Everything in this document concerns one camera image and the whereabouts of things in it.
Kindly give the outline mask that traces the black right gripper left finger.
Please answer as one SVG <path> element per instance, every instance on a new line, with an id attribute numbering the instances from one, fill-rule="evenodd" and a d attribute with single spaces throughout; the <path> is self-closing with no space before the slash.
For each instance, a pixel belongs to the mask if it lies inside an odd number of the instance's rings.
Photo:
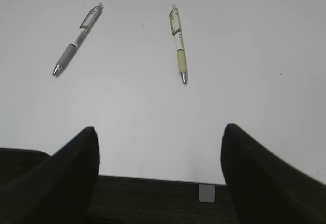
<path id="1" fill-rule="evenodd" d="M 1 223 L 83 223 L 99 164 L 93 127 L 52 156 L 1 148 Z"/>

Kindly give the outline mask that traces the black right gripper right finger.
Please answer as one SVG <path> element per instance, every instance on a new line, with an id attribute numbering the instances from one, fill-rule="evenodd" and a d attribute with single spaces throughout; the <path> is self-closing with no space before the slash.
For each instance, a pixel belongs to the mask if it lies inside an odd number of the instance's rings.
<path id="1" fill-rule="evenodd" d="M 325 184 L 281 160 L 236 124 L 225 128 L 220 161 L 240 223 L 325 223 Z"/>

